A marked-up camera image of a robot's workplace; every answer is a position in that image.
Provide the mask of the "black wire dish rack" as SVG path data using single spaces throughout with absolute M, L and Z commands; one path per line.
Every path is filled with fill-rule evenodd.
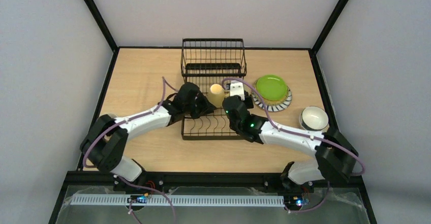
M 246 76 L 244 41 L 241 38 L 184 38 L 180 67 L 183 80 L 198 85 L 207 95 L 213 84 L 225 78 Z M 181 136 L 184 140 L 239 139 L 229 128 L 229 120 L 221 107 L 197 119 L 187 116 L 181 122 Z

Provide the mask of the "yellow handled mug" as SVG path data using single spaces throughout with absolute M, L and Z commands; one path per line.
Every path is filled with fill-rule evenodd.
M 206 97 L 216 108 L 221 108 L 225 99 L 225 90 L 220 84 L 213 84 L 210 86 Z

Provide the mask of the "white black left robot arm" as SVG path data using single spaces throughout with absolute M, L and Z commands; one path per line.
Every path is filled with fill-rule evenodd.
M 125 117 L 102 115 L 80 145 L 83 163 L 90 161 L 100 172 L 112 173 L 134 182 L 143 176 L 144 168 L 124 155 L 130 140 L 168 127 L 186 116 L 196 119 L 211 114 L 215 109 L 216 106 L 209 102 L 196 84 L 186 82 L 175 93 L 164 94 L 162 100 L 148 110 Z

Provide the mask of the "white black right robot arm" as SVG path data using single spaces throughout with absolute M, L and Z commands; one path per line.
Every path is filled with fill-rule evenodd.
M 274 123 L 267 117 L 252 114 L 237 95 L 224 99 L 223 109 L 229 119 L 230 129 L 242 139 L 260 144 L 279 145 L 302 152 L 311 160 L 290 162 L 285 177 L 302 185 L 309 181 L 326 180 L 347 183 L 352 176 L 358 152 L 337 129 L 326 132 L 306 131 Z

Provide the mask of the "green plate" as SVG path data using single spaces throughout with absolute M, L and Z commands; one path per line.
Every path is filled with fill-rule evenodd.
M 288 94 L 285 81 L 276 75 L 264 75 L 257 79 L 256 90 L 267 100 L 278 101 Z

